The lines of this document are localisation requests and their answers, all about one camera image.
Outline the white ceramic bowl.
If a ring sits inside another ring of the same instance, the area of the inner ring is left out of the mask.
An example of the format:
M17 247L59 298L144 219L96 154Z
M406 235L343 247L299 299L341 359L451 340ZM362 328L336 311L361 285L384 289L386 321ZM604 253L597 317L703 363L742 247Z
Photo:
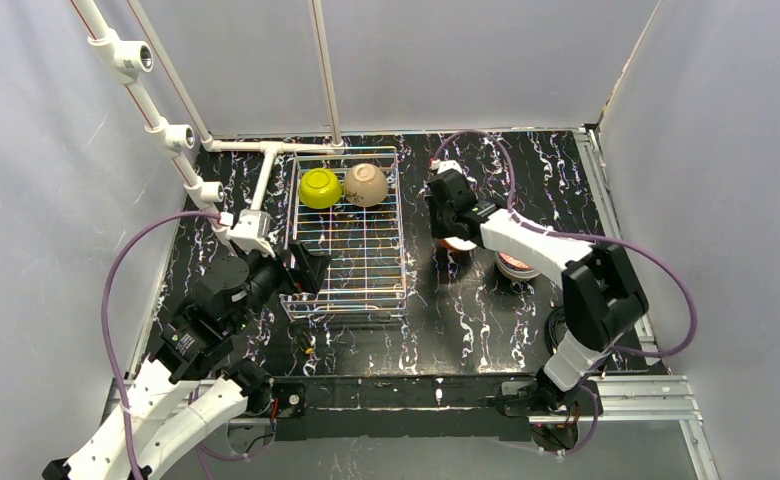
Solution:
M438 242L442 247L453 252L470 252L478 248L474 242L458 237L442 238Z

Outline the yellow-green plastic bowl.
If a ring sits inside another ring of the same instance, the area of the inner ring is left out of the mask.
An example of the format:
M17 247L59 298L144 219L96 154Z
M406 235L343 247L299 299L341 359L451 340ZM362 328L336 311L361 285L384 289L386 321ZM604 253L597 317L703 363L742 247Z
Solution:
M314 168L304 173L298 185L300 202L308 208L330 208L343 196L339 177L330 169Z

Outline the white striped bottom bowl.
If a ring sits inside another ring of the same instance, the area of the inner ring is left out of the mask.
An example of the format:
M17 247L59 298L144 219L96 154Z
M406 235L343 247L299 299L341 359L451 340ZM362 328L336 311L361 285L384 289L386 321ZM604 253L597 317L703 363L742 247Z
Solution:
M539 271L531 267L517 267L501 261L498 261L496 266L503 276L513 282L527 282L540 275Z

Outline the beige ceramic bowl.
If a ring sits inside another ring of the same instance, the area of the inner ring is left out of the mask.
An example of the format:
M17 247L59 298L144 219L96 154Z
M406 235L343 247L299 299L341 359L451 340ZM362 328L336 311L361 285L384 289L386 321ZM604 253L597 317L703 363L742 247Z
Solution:
M373 207L383 202L389 193L385 173L377 166L360 163L350 168L343 180L346 200L358 207Z

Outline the red patterned bowl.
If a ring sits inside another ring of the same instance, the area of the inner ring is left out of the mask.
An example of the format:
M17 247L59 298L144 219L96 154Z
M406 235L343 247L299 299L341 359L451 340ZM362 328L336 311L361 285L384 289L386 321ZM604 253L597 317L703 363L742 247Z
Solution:
M533 267L502 252L498 253L497 263L503 270L509 271L512 274L516 274L516 275L537 274L537 270L534 269Z

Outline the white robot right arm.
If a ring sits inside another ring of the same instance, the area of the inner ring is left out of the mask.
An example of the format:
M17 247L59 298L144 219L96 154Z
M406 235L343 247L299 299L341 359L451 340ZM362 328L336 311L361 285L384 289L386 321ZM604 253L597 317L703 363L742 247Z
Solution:
M577 391L593 367L643 317L649 302L624 247L542 226L493 200L477 197L467 178L448 169L427 182L431 233L505 254L562 292L567 331L536 375L533 398L551 405Z

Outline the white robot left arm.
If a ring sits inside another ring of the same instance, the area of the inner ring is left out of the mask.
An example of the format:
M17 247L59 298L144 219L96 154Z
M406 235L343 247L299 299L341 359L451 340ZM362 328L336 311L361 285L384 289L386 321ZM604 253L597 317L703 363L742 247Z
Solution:
M213 430L273 403L274 380L251 359L222 371L181 412L175 410L234 349L249 320L280 294L320 291L331 258L301 242L288 255L241 253L216 260L163 328L133 384L83 447L52 460L45 479L159 479Z

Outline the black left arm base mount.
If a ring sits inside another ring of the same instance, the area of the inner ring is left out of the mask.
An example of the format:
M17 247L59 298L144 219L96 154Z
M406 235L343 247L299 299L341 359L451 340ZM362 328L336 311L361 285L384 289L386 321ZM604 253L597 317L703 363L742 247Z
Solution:
M277 439L285 421L301 419L306 408L306 387L300 383L275 382L263 387L249 399L247 410L229 421L229 446L248 459Z

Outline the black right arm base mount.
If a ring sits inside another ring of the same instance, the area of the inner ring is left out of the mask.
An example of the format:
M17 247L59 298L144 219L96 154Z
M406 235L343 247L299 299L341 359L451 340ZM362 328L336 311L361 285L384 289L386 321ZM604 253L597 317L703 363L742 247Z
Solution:
M574 392L562 395L537 381L506 381L486 405L509 418L553 417L531 424L532 442L546 453L565 454L579 443L582 407Z

